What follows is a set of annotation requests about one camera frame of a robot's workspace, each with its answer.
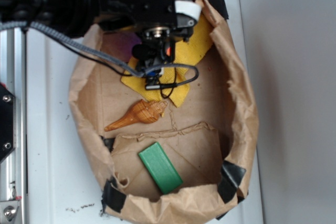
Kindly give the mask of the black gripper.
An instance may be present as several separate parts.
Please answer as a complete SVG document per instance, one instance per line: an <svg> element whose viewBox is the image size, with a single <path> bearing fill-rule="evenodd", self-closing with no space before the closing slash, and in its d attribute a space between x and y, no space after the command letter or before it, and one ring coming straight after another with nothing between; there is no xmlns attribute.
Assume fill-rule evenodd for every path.
<svg viewBox="0 0 336 224"><path fill-rule="evenodd" d="M189 40L201 7L193 0L99 0L98 24L104 31L132 31L143 37Z"/></svg>

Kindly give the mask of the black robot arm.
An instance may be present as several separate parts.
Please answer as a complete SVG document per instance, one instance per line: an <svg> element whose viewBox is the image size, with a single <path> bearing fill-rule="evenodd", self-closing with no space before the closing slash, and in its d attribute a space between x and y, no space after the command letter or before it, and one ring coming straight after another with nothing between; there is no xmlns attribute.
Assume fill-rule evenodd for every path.
<svg viewBox="0 0 336 224"><path fill-rule="evenodd" d="M72 38L97 24L106 32L165 29L188 39L200 12L193 0L1 0L2 22L39 22Z"/></svg>

